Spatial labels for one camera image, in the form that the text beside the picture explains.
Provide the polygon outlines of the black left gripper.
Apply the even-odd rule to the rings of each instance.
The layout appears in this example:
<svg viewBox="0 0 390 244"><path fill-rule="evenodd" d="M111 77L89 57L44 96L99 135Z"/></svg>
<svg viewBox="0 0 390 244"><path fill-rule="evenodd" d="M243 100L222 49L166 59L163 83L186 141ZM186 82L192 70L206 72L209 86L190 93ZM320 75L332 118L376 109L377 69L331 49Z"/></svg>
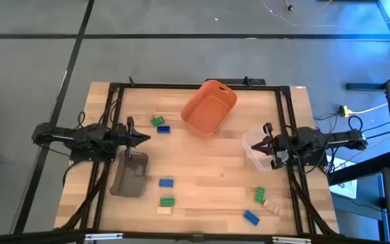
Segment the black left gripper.
<svg viewBox="0 0 390 244"><path fill-rule="evenodd" d="M113 143L115 150L120 146L125 146L126 149L123 154L124 160L131 159L131 147L136 147L143 142L146 142L151 136L142 134L138 131L133 131L134 129L134 120L133 117L127 117L127 122L125 125L122 123L115 123L113 125Z"/></svg>

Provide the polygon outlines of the clear plastic bin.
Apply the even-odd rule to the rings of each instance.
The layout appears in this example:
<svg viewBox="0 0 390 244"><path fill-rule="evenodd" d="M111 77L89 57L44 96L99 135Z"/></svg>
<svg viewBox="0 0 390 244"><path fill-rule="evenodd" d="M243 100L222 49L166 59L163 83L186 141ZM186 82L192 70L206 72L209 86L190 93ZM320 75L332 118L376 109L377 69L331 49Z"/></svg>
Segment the clear plastic bin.
<svg viewBox="0 0 390 244"><path fill-rule="evenodd" d="M260 172L267 172L274 170L271 167L271 157L262 152L252 150L251 146L261 142L267 134L262 127L250 130L243 135L242 147L245 150L246 158L251 161Z"/></svg>

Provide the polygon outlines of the silver aluminium bracket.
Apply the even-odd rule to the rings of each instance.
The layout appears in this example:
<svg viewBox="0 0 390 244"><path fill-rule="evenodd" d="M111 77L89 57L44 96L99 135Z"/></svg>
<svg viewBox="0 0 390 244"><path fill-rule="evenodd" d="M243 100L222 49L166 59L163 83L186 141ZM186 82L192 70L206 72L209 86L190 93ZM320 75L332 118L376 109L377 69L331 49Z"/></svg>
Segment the silver aluminium bracket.
<svg viewBox="0 0 390 244"><path fill-rule="evenodd" d="M123 233L91 233L91 234L86 234L84 240L85 241L115 240L115 239L122 239L123 236L124 236Z"/></svg>
<svg viewBox="0 0 390 244"><path fill-rule="evenodd" d="M312 244L311 239L298 237L272 237L273 244Z"/></svg>

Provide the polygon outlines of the black diagonal beam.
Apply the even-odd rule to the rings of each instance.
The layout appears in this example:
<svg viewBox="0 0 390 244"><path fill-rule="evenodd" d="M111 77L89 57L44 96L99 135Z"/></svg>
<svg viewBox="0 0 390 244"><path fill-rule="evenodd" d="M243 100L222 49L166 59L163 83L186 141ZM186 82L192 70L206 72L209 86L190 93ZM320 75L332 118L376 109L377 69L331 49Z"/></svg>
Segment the black diagonal beam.
<svg viewBox="0 0 390 244"><path fill-rule="evenodd" d="M361 177L376 174L381 172L385 167L390 168L390 152L327 174L329 185L342 184Z"/></svg>

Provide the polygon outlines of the orange plastic bin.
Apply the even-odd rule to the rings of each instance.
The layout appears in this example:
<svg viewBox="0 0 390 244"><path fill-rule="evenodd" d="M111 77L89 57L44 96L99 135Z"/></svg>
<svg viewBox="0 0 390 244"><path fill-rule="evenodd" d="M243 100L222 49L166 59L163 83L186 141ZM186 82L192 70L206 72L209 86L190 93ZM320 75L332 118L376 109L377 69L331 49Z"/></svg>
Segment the orange plastic bin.
<svg viewBox="0 0 390 244"><path fill-rule="evenodd" d="M237 94L217 80L205 81L181 111L186 127L201 138L220 128L238 100Z"/></svg>

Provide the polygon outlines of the grey translucent plastic bin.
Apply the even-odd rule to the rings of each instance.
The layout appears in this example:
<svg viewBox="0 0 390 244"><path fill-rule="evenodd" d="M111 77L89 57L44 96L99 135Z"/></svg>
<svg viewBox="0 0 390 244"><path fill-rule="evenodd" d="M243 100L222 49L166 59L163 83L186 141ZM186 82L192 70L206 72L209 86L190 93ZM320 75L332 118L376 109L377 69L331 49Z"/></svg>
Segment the grey translucent plastic bin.
<svg viewBox="0 0 390 244"><path fill-rule="evenodd" d="M110 194L118 197L142 197L148 179L148 159L144 152L132 152L128 159L126 151L121 152Z"/></svg>

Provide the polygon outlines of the white paper sheet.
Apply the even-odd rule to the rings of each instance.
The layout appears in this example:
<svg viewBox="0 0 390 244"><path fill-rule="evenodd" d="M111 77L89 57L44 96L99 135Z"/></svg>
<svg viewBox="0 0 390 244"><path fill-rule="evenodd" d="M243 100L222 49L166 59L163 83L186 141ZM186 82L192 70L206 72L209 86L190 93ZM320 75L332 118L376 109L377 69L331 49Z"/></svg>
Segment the white paper sheet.
<svg viewBox="0 0 390 244"><path fill-rule="evenodd" d="M335 157L333 159L333 165L338 169L343 169L355 165L355 163L351 161L346 162L344 159ZM331 193L341 195L343 197L347 197L350 199L355 199L357 197L357 185L358 185L358 181L352 180L352 181L332 185L329 187L329 189Z"/></svg>

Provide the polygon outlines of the black floor beam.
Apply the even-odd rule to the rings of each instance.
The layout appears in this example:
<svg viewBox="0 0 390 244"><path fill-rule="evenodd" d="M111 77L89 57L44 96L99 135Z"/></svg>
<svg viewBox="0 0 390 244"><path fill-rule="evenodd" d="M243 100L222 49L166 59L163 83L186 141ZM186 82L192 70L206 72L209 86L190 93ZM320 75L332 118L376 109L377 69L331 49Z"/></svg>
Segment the black floor beam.
<svg viewBox="0 0 390 244"><path fill-rule="evenodd" d="M353 91L382 91L386 90L390 79L384 83L346 83L346 90Z"/></svg>

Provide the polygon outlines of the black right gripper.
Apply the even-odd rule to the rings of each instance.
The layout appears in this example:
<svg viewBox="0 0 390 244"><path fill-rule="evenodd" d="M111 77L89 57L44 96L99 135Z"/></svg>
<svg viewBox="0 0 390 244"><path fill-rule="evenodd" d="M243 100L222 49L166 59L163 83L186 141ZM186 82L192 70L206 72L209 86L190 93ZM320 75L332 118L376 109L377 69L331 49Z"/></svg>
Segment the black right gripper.
<svg viewBox="0 0 390 244"><path fill-rule="evenodd" d="M264 132L267 134L261 142L251 146L252 150L264 153L270 156L272 169L280 169L290 160L290 143L287 134L279 134L273 136L273 126L271 123L266 123L263 126Z"/></svg>

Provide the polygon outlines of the black rig crossbeam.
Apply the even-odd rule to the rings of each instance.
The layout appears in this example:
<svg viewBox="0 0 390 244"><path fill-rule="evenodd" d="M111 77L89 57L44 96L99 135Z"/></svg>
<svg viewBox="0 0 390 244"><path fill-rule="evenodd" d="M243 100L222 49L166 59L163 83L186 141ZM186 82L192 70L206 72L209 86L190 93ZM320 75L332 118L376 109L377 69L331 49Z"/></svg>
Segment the black rig crossbeam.
<svg viewBox="0 0 390 244"><path fill-rule="evenodd" d="M75 230L52 230L45 232L27 232L20 234L0 235L0 244L67 244L85 241L86 234L91 233L123 233L122 239L170 239L175 241L190 241L203 243L207 241L253 241L272 243L272 237L298 237L311 239L312 244L390 244L386 241L368 239L353 239L343 235L319 235L303 233L299 235L223 235L223 234L188 234L165 232L119 232L98 231L92 228Z"/></svg>

